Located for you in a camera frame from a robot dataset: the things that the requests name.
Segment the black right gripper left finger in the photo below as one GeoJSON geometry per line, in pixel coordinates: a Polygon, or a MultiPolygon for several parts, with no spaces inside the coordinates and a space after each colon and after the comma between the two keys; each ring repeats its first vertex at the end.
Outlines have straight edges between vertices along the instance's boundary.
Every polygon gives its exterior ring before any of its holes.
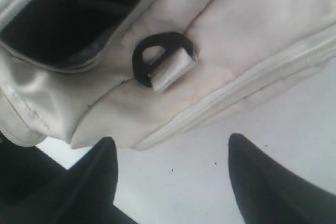
{"type": "Polygon", "coordinates": [[[113,207],[118,182],[115,143],[99,141],[64,175],[15,208],[16,223],[119,223],[113,207]]]}

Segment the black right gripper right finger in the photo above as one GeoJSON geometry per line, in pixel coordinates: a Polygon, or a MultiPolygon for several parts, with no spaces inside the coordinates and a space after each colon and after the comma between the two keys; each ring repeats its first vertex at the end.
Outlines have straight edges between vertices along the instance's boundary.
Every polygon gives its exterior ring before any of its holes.
{"type": "Polygon", "coordinates": [[[335,223],[335,195],[286,169],[241,134],[228,141],[228,172],[244,223],[335,223]]]}

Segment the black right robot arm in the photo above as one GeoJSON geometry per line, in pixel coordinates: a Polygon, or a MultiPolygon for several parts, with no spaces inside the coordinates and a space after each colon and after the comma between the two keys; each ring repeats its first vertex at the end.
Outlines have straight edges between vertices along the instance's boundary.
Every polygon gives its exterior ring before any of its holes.
{"type": "MultiPolygon", "coordinates": [[[[281,166],[241,134],[228,172],[244,223],[335,223],[335,195],[281,166]]],[[[133,223],[113,201],[116,146],[101,139],[70,169],[1,137],[1,223],[133,223]]]]}

